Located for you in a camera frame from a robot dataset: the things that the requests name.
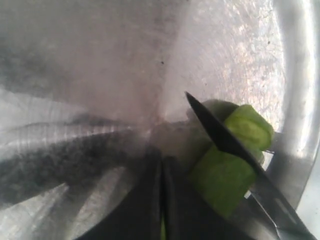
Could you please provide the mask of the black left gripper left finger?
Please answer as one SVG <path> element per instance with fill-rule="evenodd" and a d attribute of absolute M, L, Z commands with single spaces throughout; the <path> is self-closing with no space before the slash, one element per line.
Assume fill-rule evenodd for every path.
<path fill-rule="evenodd" d="M 142 177 L 120 204 L 81 240 L 159 240 L 162 221 L 162 155 L 146 152 Z"/>

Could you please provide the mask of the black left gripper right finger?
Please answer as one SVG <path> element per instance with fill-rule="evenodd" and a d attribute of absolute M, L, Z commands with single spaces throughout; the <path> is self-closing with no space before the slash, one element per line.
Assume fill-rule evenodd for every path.
<path fill-rule="evenodd" d="M 163 158 L 161 167 L 162 221 L 167 240 L 253 239 L 203 200 L 172 156 Z"/>

